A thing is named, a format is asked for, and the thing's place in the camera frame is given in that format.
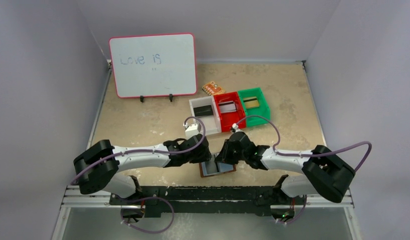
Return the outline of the black card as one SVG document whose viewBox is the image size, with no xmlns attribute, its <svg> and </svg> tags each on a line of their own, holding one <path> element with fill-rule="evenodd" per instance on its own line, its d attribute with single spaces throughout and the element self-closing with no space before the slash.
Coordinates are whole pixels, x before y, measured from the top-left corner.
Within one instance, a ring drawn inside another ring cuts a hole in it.
<svg viewBox="0 0 410 240">
<path fill-rule="evenodd" d="M 214 114 L 212 105 L 197 106 L 193 108 L 195 117 L 206 117 Z"/>
</svg>

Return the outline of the brown leather card holder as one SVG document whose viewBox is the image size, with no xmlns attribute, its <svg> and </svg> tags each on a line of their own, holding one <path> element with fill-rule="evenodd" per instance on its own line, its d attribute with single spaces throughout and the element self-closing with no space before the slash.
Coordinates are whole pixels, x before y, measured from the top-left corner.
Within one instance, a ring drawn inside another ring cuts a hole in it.
<svg viewBox="0 0 410 240">
<path fill-rule="evenodd" d="M 211 160 L 199 163 L 200 175 L 202 178 L 213 177 L 236 171 L 235 165 L 215 161 L 218 152 L 211 154 Z"/>
</svg>

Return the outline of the gold card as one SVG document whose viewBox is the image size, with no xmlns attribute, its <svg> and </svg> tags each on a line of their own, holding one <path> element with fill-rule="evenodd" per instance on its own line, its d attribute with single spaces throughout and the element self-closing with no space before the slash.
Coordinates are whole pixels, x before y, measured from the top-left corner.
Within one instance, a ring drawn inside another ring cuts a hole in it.
<svg viewBox="0 0 410 240">
<path fill-rule="evenodd" d="M 256 96 L 245 97 L 242 100 L 243 100 L 245 109 L 253 109 L 253 108 L 260 107 L 260 103 Z"/>
</svg>

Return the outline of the silver card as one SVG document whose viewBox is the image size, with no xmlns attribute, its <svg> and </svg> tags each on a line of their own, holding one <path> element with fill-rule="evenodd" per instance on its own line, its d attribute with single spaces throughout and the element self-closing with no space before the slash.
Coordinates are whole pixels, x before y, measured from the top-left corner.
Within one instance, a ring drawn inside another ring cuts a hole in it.
<svg viewBox="0 0 410 240">
<path fill-rule="evenodd" d="M 218 107 L 222 114 L 233 113 L 237 111 L 237 106 L 234 101 L 219 102 Z"/>
</svg>

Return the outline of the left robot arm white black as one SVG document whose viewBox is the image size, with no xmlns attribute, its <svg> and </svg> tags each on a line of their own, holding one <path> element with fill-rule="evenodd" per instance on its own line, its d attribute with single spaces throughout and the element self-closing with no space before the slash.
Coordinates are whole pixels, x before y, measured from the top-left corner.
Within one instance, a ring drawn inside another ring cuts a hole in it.
<svg viewBox="0 0 410 240">
<path fill-rule="evenodd" d="M 177 138 L 149 147 L 120 147 L 101 140 L 77 156 L 73 163 L 76 176 L 72 181 L 83 195 L 99 191 L 114 193 L 121 198 L 138 195 L 141 191 L 134 176 L 123 171 L 147 167 L 169 168 L 211 160 L 212 154 L 205 136 Z"/>
</svg>

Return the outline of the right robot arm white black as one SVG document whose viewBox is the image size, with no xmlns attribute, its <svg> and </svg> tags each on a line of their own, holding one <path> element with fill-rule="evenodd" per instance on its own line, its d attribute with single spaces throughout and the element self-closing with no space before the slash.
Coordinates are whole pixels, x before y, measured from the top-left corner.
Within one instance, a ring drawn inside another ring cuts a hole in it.
<svg viewBox="0 0 410 240">
<path fill-rule="evenodd" d="M 268 145 L 256 145 L 242 131 L 224 141 L 215 161 L 229 165 L 244 161 L 256 170 L 295 172 L 294 176 L 283 175 L 275 191 L 290 198 L 319 194 L 333 203 L 343 200 L 355 177 L 355 170 L 323 145 L 312 150 L 276 152 Z"/>
</svg>

